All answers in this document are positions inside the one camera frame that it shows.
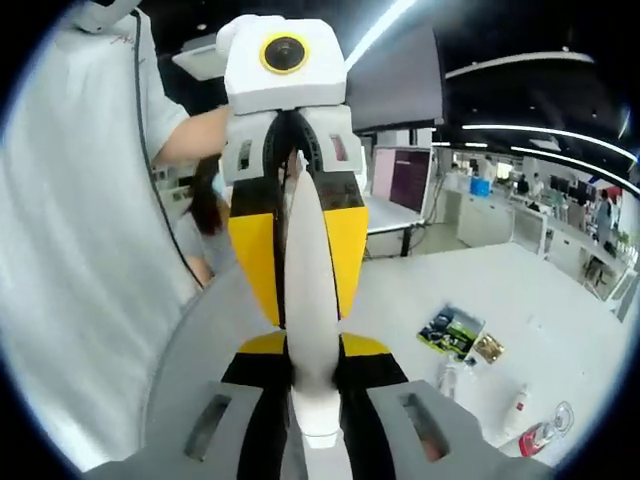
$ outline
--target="box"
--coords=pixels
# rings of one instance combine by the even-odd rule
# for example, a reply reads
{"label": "box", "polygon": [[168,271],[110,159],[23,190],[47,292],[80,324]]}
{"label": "box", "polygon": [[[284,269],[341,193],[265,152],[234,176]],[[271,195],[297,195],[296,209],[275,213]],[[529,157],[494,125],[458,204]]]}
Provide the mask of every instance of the box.
{"label": "box", "polygon": [[450,305],[418,333],[418,339],[438,352],[454,352],[462,361],[484,328],[484,322]]}

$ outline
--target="screen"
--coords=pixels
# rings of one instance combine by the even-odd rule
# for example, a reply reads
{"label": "screen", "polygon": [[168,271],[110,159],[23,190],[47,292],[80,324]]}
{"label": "screen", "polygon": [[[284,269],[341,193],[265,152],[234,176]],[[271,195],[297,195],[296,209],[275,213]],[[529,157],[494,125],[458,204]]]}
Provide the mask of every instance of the screen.
{"label": "screen", "polygon": [[421,16],[399,22],[349,71],[353,130],[442,118],[442,80],[432,26]]}
{"label": "screen", "polygon": [[558,190],[562,193],[569,193],[569,180],[566,178],[558,178]]}
{"label": "screen", "polygon": [[376,149],[372,193],[421,214],[431,151]]}

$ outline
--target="camera lens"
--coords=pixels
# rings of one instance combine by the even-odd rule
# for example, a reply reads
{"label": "camera lens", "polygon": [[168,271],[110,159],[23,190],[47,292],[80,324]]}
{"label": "camera lens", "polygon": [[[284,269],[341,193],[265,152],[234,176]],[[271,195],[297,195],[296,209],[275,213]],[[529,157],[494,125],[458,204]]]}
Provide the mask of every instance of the camera lens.
{"label": "camera lens", "polygon": [[264,60],[278,72],[288,72],[298,67],[305,58],[305,50],[299,40],[280,37],[272,40],[264,52]]}

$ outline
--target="yellow ring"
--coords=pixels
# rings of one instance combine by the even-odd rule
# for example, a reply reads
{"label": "yellow ring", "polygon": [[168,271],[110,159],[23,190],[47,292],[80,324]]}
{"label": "yellow ring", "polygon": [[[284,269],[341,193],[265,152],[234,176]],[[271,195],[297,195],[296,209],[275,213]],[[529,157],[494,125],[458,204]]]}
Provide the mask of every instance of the yellow ring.
{"label": "yellow ring", "polygon": [[[300,42],[300,44],[302,45],[302,48],[304,49],[304,57],[302,57],[302,61],[295,67],[290,68],[289,70],[278,70],[277,68],[273,68],[271,65],[269,65],[269,62],[267,62],[267,58],[266,58],[267,47],[269,47],[269,45],[271,45],[271,43],[274,40],[278,40],[279,38],[283,38],[283,37],[289,37],[289,38],[293,38],[294,40],[297,40],[298,42]],[[266,68],[272,73],[275,73],[277,75],[288,75],[290,73],[300,70],[304,66],[304,64],[307,63],[307,60],[309,59],[309,52],[310,52],[309,44],[304,39],[304,37],[301,37],[291,32],[274,33],[272,35],[269,35],[267,37],[267,40],[262,44],[262,48],[260,49],[260,62],[262,63],[262,66],[264,68]]]}

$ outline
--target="bottle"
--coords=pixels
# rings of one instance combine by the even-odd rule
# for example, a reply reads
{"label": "bottle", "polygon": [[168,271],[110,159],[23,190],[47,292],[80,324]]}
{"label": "bottle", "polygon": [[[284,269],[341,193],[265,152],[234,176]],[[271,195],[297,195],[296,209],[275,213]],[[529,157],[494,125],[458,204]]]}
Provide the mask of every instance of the bottle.
{"label": "bottle", "polygon": [[442,364],[440,379],[438,381],[438,389],[445,397],[451,400],[456,399],[456,384],[458,383],[456,354],[449,352],[447,358]]}
{"label": "bottle", "polygon": [[526,418],[526,410],[530,396],[529,385],[525,383],[514,397],[511,406],[504,416],[502,431],[506,437],[511,438],[516,433],[522,432],[522,428],[524,427],[522,421],[523,418]]}

